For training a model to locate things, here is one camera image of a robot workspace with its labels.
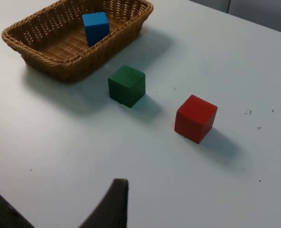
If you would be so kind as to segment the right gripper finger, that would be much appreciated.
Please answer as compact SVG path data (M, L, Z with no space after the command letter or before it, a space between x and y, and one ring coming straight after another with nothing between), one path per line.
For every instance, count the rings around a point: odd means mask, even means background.
M81 228L126 228L129 182L113 179L108 191Z

